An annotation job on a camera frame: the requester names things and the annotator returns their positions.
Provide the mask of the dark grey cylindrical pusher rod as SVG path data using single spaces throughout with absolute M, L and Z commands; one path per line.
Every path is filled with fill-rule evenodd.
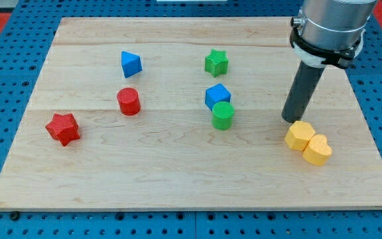
M 323 71 L 324 68 L 300 62 L 281 113 L 285 121 L 294 123 L 302 119 Z

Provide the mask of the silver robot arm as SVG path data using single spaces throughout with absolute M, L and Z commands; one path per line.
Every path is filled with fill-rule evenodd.
M 346 69 L 363 49 L 376 0 L 305 0 L 290 20 L 289 41 L 300 59 L 282 117 L 300 120 L 328 65 Z

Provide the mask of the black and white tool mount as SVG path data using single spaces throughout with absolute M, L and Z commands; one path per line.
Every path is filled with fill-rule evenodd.
M 308 43 L 298 34 L 298 30 L 293 28 L 290 34 L 290 45 L 294 53 L 307 66 L 325 68 L 326 65 L 333 65 L 341 69 L 346 69 L 360 54 L 363 48 L 364 33 L 365 29 L 362 30 L 357 41 L 344 50 L 326 50 Z

